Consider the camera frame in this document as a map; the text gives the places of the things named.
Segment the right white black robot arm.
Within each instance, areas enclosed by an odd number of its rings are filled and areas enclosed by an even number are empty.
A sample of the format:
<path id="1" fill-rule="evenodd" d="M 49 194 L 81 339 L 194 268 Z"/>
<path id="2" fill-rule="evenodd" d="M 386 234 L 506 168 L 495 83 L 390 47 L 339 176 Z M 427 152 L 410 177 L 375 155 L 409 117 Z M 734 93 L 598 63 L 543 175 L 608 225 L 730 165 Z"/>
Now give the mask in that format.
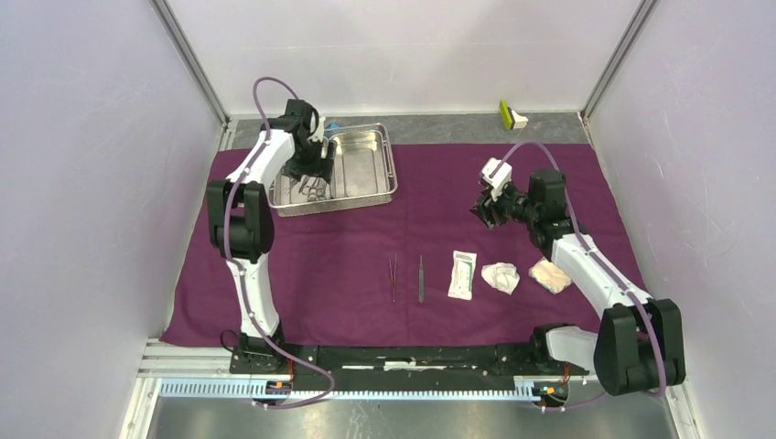
<path id="1" fill-rule="evenodd" d="M 530 175 L 527 190 L 511 166 L 490 159 L 480 171 L 483 190 L 471 211 L 488 228 L 512 220 L 567 275 L 599 317 L 596 333 L 570 324 L 538 327 L 528 349 L 531 366 L 551 373 L 569 362 L 598 377 L 612 396 L 664 392 L 686 378 L 682 314 L 670 299 L 655 299 L 605 256 L 584 232 L 567 198 L 566 176 L 553 168 Z"/>

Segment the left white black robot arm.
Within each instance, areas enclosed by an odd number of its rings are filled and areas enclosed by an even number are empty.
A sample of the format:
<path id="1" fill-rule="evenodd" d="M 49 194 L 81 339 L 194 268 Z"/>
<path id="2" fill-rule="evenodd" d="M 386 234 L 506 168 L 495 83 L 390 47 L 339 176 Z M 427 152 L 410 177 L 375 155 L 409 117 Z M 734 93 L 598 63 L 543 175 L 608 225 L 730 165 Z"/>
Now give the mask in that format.
<path id="1" fill-rule="evenodd" d="M 283 114 L 265 121 L 238 167 L 206 187 L 210 243 L 225 259 L 241 312 L 231 349 L 234 373 L 273 373 L 287 364 L 268 273 L 275 240 L 268 190 L 279 175 L 329 183 L 333 155 L 318 111 L 292 98 Z"/>

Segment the steel scalpel handle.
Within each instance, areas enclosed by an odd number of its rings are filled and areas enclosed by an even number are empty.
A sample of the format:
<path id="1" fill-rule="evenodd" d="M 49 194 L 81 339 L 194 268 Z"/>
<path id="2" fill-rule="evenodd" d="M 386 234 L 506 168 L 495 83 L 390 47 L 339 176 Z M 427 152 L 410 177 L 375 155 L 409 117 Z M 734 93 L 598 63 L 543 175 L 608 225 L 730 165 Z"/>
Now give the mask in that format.
<path id="1" fill-rule="evenodd" d="M 423 262 L 423 256 L 418 258 L 418 303 L 422 304 L 425 301 L 425 268 Z"/>
<path id="2" fill-rule="evenodd" d="M 391 298 L 393 303 L 396 301 L 397 263 L 398 255 L 395 254 L 392 258 L 389 259 Z"/>

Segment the white sterile packet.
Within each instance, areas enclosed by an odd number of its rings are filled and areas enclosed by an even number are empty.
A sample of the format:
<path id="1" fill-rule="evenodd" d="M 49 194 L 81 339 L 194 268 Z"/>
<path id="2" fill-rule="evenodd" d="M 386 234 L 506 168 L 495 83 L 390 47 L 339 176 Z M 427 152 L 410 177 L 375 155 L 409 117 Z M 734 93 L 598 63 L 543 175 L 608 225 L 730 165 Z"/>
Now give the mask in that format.
<path id="1" fill-rule="evenodd" d="M 476 266 L 476 253 L 453 251 L 453 266 L 447 289 L 448 297 L 465 301 L 472 299 Z"/>

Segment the white gauze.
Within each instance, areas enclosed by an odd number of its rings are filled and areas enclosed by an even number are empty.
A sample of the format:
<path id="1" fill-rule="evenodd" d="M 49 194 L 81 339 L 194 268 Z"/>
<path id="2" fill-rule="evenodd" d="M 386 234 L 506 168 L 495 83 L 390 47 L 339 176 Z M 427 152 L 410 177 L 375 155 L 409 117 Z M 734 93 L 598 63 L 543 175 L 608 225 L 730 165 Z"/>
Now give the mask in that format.
<path id="1" fill-rule="evenodd" d="M 520 282 L 517 267 L 512 263 L 487 264 L 482 267 L 480 273 L 491 288 L 505 294 L 512 294 Z"/>

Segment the metal instrument tray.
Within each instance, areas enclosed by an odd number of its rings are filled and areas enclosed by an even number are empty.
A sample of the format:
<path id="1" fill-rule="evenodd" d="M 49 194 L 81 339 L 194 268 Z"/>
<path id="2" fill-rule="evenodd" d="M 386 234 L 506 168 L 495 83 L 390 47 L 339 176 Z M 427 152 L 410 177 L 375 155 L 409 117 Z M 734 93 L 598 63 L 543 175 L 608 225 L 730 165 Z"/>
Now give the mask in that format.
<path id="1" fill-rule="evenodd" d="M 269 189 L 269 205 L 281 217 L 297 217 L 384 205 L 398 188 L 389 135 L 380 123 L 325 130 L 334 147 L 334 176 L 329 196 L 307 201 L 300 181 L 279 175 Z"/>

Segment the beige gauze roll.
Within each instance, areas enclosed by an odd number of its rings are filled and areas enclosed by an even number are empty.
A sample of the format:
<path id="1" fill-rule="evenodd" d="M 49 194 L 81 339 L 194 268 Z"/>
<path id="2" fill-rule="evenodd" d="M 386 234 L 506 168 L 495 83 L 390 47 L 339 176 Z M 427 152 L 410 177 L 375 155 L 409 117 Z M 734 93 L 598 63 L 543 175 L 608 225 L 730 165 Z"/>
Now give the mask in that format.
<path id="1" fill-rule="evenodd" d="M 529 269 L 528 274 L 551 294 L 559 294 L 573 283 L 563 270 L 546 258 L 536 262 Z"/>

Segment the purple cloth wrap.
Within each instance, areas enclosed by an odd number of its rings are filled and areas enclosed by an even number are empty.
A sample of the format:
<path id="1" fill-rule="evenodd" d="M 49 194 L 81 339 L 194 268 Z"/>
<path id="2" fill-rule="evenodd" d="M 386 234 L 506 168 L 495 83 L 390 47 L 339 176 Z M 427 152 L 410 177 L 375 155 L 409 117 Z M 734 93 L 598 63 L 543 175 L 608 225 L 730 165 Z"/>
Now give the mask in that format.
<path id="1" fill-rule="evenodd" d="M 541 257 L 526 228 L 489 230 L 470 209 L 491 157 L 507 157 L 526 188 L 537 168 L 558 164 L 578 220 L 606 257 L 637 285 L 643 279 L 609 185 L 589 145 L 398 145 L 399 186 L 391 202 L 363 209 L 275 218 L 269 276 L 287 341 L 326 346 L 474 346 L 524 342 L 535 327 L 571 323 L 598 329 L 577 288 L 551 294 L 528 271 Z M 447 296 L 453 251 L 477 254 L 470 301 Z M 398 255 L 396 301 L 389 259 Z M 418 258 L 425 301 L 418 303 Z M 491 288 L 484 265 L 517 267 L 512 294 Z"/>

